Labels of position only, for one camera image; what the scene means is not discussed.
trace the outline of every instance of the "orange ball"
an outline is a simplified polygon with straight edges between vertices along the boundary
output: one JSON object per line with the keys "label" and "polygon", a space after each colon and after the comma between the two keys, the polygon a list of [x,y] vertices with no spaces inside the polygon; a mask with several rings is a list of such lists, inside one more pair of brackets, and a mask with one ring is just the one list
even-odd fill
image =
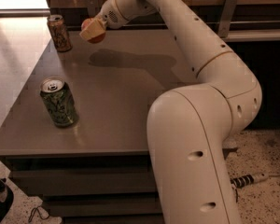
{"label": "orange ball", "polygon": [[[88,18],[86,20],[84,20],[84,22],[82,22],[81,28],[82,30],[84,30],[91,22],[92,22],[93,18]],[[92,39],[89,39],[88,42],[90,43],[99,43],[101,41],[103,41],[105,38],[105,33],[98,35],[96,37],[93,37]]]}

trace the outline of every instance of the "can lid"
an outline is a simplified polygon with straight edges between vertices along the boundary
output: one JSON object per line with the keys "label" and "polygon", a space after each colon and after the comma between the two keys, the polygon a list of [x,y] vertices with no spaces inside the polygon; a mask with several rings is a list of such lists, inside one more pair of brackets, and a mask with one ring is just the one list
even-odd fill
{"label": "can lid", "polygon": [[47,17],[48,21],[60,21],[63,18],[62,15],[55,14],[55,15],[50,15]]}
{"label": "can lid", "polygon": [[40,85],[40,90],[46,93],[53,93],[63,88],[64,81],[59,77],[46,78]]}

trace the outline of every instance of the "gray tabletop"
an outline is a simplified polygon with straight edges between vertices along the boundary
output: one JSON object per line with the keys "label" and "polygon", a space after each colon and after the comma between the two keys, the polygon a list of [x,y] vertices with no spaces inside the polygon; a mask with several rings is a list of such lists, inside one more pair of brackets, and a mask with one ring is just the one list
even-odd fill
{"label": "gray tabletop", "polygon": [[[108,31],[93,45],[70,33],[73,48],[49,43],[3,126],[0,157],[147,152],[147,113],[164,91],[195,78],[167,30]],[[79,121],[54,126],[39,96],[46,77],[69,85]]]}

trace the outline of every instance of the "green can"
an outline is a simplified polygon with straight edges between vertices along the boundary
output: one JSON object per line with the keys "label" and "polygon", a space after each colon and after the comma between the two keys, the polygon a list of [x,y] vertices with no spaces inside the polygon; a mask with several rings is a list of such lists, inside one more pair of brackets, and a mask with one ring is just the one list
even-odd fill
{"label": "green can", "polygon": [[72,92],[61,78],[46,78],[40,85],[40,96],[57,127],[67,127],[77,122]]}

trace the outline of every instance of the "metal bracket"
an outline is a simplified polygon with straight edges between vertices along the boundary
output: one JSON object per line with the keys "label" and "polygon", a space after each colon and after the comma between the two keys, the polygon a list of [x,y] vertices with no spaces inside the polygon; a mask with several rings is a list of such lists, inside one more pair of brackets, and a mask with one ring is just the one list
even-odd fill
{"label": "metal bracket", "polygon": [[224,38],[228,36],[231,28],[231,19],[237,5],[237,0],[225,0],[221,19],[218,25],[217,34]]}
{"label": "metal bracket", "polygon": [[99,12],[99,0],[85,0],[86,8],[88,10],[88,15],[90,18],[95,17]]}

